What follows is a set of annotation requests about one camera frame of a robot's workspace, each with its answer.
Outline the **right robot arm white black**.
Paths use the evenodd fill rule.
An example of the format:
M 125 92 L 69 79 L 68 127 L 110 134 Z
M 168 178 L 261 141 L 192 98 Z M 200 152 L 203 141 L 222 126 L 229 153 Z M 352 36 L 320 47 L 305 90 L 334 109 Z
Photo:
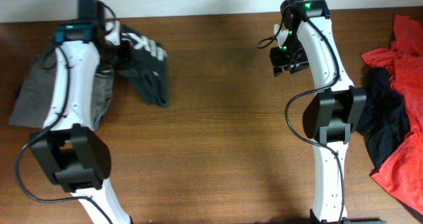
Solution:
M 345 208 L 344 159 L 351 135 L 364 109 L 366 95 L 355 88 L 342 65 L 325 0 L 285 0 L 275 27 L 278 46 L 270 50 L 275 76 L 309 68 L 314 89 L 289 100 L 313 95 L 302 116 L 304 134 L 313 147 L 315 199 L 311 223 L 349 223 Z

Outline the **dark green t-shirt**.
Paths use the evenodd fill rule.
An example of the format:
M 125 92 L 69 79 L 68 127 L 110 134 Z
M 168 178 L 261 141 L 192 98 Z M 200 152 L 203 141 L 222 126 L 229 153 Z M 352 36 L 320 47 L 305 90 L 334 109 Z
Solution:
M 168 55 L 160 43 L 121 24 L 115 70 L 146 104 L 169 106 Z

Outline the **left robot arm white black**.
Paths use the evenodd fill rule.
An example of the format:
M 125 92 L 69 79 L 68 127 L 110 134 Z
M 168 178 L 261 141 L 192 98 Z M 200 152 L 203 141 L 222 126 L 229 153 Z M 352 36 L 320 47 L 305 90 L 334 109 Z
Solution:
M 81 202 L 93 223 L 131 223 L 110 181 L 107 145 L 91 113 L 97 71 L 107 71 L 121 48 L 118 25 L 107 27 L 99 0 L 78 0 L 77 18 L 54 32 L 56 79 L 48 115 L 28 148 L 53 185 Z

